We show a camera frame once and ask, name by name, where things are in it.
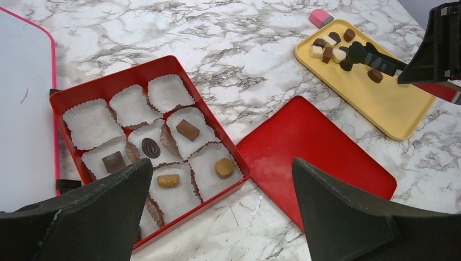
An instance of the pink eraser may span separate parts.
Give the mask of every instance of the pink eraser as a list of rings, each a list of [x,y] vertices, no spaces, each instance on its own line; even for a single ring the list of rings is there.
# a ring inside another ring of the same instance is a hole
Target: pink eraser
[[[312,14],[310,14],[309,20],[320,29],[333,21],[334,17],[322,9],[315,9]]]

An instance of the red lid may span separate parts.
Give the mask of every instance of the red lid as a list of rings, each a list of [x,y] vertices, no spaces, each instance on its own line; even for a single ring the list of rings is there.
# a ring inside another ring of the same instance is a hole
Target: red lid
[[[395,178],[301,96],[285,104],[237,148],[258,186],[304,231],[291,176],[294,158],[390,199]]]

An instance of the gray wall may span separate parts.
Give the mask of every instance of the gray wall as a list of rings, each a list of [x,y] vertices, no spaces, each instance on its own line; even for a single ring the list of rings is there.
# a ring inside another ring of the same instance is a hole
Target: gray wall
[[[457,0],[398,0],[413,18],[426,29],[429,11],[444,3],[456,2]]]

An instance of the pink edge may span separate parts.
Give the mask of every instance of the pink edge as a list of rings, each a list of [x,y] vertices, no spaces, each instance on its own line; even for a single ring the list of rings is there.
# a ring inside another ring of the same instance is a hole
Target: pink edge
[[[14,16],[17,19],[20,19],[31,26],[35,26],[36,28],[39,28],[42,30],[46,35],[48,35],[48,38],[51,42],[51,73],[52,73],[52,89],[56,89],[56,51],[54,49],[54,39],[49,34],[49,32],[45,29],[43,29],[41,26],[38,24],[32,23],[27,19],[22,18],[21,16],[16,15],[15,13],[12,13],[11,11],[8,11],[2,7],[0,7],[0,10]],[[58,133],[58,123],[56,121],[56,118],[53,116],[53,135],[54,135],[54,179],[59,179],[61,177],[60,173],[60,167],[59,167],[59,133]],[[59,190],[56,190],[56,196],[59,196],[60,192]]]

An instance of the white marble table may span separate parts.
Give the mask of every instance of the white marble table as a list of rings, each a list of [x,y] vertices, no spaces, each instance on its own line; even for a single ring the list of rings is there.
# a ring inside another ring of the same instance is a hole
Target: white marble table
[[[317,106],[398,181],[393,201],[461,210],[461,106],[437,100],[393,141],[294,57],[323,8],[409,61],[423,30],[397,0],[0,0],[56,40],[58,88],[173,54],[235,142],[294,95]],[[78,178],[64,144],[64,177]],[[253,182],[132,260],[310,260],[301,231]]]

